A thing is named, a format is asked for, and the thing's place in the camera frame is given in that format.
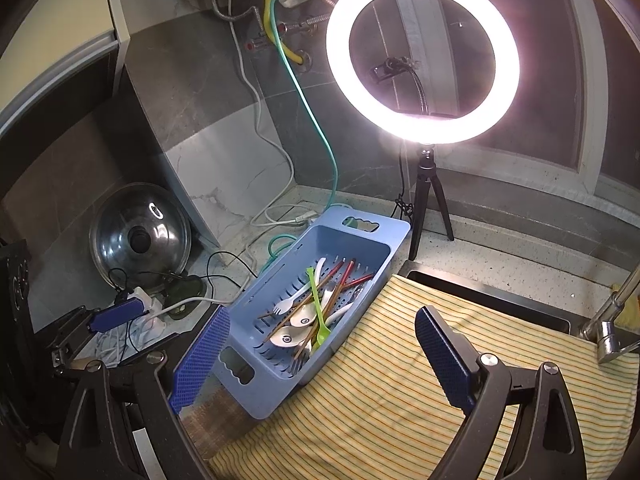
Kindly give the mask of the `white ceramic spoon with logo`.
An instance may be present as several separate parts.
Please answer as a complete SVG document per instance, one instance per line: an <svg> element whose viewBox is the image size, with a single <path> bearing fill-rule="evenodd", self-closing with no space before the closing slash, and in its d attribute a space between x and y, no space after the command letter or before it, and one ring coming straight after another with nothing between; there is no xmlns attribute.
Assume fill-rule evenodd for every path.
<svg viewBox="0 0 640 480"><path fill-rule="evenodd" d="M270 336L269 341L278 348L294 348L307 338L310 330L310 326L283 326Z"/></svg>

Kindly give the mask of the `blue plastic drainer basket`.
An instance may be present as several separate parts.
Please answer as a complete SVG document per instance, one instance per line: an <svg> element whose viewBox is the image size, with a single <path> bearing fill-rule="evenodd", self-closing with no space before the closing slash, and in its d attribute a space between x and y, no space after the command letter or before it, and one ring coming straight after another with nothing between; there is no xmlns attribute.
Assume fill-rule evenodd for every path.
<svg viewBox="0 0 640 480"><path fill-rule="evenodd" d="M380 291L408 222L332 207L231 307L221 385L267 418L337 352Z"/></svg>

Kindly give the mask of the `red-tipped wooden chopstick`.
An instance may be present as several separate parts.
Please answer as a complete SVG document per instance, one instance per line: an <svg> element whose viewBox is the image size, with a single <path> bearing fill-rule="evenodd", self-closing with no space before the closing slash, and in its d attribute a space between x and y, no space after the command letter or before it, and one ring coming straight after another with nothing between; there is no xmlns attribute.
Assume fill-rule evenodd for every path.
<svg viewBox="0 0 640 480"><path fill-rule="evenodd" d="M341 267L343 266L343 264L345 263L345 260L342 259L340 260L336 266L334 266L334 268L328 273L326 274L326 276L324 278L322 278L322 280L319 281L318 286L322 287L326 284L328 284L328 281L334 277L335 274L337 274L337 272L339 270L341 270ZM296 304L296 306L293 306L291 311L288 312L287 315L285 315L284 318L282 318L282 320L280 321L280 323L278 325L276 325L275 328L273 328L271 330L271 332L269 333L268 336L265 336L265 340L269 339L277 330L280 330L281 327L285 326L286 324L288 324L288 321L290 320L290 318L292 318L293 315L296 315L296 313L305 305L305 304L309 304L311 302L311 298L312 298L312 292L309 289L309 292L306 293L305 297L303 298L303 300L299 303Z"/></svg>
<svg viewBox="0 0 640 480"><path fill-rule="evenodd" d="M329 337L329 322L326 320L326 315L329 310L333 308L336 298L340 296L341 288L344 285L344 281L347 280L351 267L352 261L347 266L347 270L341 278L334 278L332 281L329 281L329 284L327 284L324 289L322 300L314 303L317 307L316 322L314 322L314 326L308 330L303 342L299 345L299 349L294 356L295 363L302 362L302 356L304 354L309 354L313 346L319 347L320 344Z"/></svg>
<svg viewBox="0 0 640 480"><path fill-rule="evenodd" d="M353 280L346 282L342 286L342 289L345 290L355 286L359 286L361 284L367 283L368 281L372 280L372 278L374 278L374 273L369 273L369 274L360 276L360 278L354 278ZM324 286L324 290L326 292L334 292L334 290L337 289L339 284L340 284L339 280L331 280L329 281L328 284L326 284L326 286Z"/></svg>

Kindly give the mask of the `black tripod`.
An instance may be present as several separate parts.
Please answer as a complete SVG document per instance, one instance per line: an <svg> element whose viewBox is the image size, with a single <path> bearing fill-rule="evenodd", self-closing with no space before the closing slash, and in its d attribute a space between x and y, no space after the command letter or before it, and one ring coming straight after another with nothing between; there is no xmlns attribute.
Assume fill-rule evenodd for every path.
<svg viewBox="0 0 640 480"><path fill-rule="evenodd" d="M416 260L416 256L418 255L427 210L428 193L431 190L435 193L448 240L454 240L454 230L452 229L444 189L437 175L435 150L430 146L421 151L418 171L416 172L416 192L414 192L411 242L408 255L410 261Z"/></svg>

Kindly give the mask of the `steel pot lid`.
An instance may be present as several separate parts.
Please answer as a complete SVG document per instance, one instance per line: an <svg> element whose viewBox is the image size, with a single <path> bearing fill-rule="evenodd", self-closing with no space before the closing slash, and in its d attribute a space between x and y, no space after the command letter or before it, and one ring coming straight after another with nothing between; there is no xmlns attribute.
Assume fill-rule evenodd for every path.
<svg viewBox="0 0 640 480"><path fill-rule="evenodd" d="M178 200L152 183L131 183L108 196L93 217L90 254L114 289L160 292L191 253L191 226Z"/></svg>

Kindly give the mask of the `steel faucet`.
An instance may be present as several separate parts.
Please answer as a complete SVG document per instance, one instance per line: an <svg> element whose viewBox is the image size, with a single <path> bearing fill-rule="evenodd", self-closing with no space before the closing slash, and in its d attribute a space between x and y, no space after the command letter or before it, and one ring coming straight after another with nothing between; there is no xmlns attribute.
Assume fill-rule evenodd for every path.
<svg viewBox="0 0 640 480"><path fill-rule="evenodd" d="M622 314L626 301L639 286L640 268L636 266L617 292L612 292L597 313L582 326L579 336L597 345L599 364L612 362L639 348L639 341L620 348L615 333L615 321Z"/></svg>

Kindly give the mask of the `white power strip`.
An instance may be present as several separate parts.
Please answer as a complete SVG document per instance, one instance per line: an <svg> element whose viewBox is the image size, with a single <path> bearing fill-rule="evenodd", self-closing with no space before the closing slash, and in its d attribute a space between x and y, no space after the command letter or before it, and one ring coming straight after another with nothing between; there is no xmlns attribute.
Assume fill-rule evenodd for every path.
<svg viewBox="0 0 640 480"><path fill-rule="evenodd" d="M116 304L137 301L142 305L142 312L134 321L134 326L139 330L163 330L166 323L158 316L162 310L160 300L154 299L143 288L137 286L132 292L127 292L125 297L116 301Z"/></svg>

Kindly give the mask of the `blue left gripper pad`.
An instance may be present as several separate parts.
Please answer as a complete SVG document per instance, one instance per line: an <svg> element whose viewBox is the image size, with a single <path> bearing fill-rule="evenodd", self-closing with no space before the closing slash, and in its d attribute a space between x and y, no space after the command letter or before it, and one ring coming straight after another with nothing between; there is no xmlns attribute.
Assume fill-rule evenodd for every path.
<svg viewBox="0 0 640 480"><path fill-rule="evenodd" d="M136 297L130 298L120 304L96 312L89 323L89 330L93 333L107 333L113 328L134 320L143 312L142 300Z"/></svg>

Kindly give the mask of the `yellow striped cloth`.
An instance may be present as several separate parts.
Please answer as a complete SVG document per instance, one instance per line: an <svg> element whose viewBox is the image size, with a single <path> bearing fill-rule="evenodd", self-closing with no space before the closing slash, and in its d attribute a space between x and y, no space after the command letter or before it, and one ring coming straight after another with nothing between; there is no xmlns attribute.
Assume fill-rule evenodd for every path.
<svg viewBox="0 0 640 480"><path fill-rule="evenodd" d="M588 341L393 276L314 379L210 460L218 479L425 479L463 415L416 341L430 304L481 352L512 366L555 363L572 397L591 479L622 459L637 405L639 358L599 365Z"/></svg>

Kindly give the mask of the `green plastic spoon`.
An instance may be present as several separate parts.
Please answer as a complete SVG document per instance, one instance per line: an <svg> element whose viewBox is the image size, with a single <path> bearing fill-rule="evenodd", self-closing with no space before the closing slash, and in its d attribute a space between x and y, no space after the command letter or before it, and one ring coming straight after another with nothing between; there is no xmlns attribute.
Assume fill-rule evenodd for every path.
<svg viewBox="0 0 640 480"><path fill-rule="evenodd" d="M308 268L306 270L308 278L310 290L312 292L312 299L314 300L314 310L316 310L317 322L318 322L318 330L316 333L316 342L314 343L314 348L318 349L322 344L326 341L326 338L330 336L330 330L326 323L324 322L323 311L321 309L320 299L318 295L318 288L316 285L316 274L314 274L314 270Z"/></svg>

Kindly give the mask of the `white plastic spork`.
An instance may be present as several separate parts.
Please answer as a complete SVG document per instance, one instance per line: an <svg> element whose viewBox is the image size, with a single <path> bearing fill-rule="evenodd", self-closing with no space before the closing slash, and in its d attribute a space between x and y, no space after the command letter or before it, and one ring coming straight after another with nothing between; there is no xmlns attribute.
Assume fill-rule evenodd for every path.
<svg viewBox="0 0 640 480"><path fill-rule="evenodd" d="M275 316L284 315L288 313L292 307L300 304L307 296L309 292L310 286L306 284L301 289L299 289L295 294L291 297L285 298L279 301L272 309L271 313Z"/></svg>

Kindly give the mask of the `white plastic spoon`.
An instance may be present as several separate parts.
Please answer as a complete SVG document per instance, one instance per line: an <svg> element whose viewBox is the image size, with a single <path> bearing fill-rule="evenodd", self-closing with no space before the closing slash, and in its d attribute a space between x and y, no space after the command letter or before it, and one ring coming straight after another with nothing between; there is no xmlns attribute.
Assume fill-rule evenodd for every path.
<svg viewBox="0 0 640 480"><path fill-rule="evenodd" d="M320 278L321 278L321 274L322 274L322 266L323 266L323 263L325 261L326 261L325 258L321 258L318 261L318 263L316 265L316 268L314 269L314 274L316 274L316 285L317 285L317 288L319 287L318 284L319 284L319 281L320 281ZM316 320L316 318L314 317L315 315L316 315L316 310L314 310L314 300L311 298L311 302L309 304L305 304L299 310L299 317L298 317L297 322L299 322L300 327L310 326L311 330L312 330L314 328L314 321ZM305 343L305 340L299 345L298 351L303 347L303 344Z"/></svg>

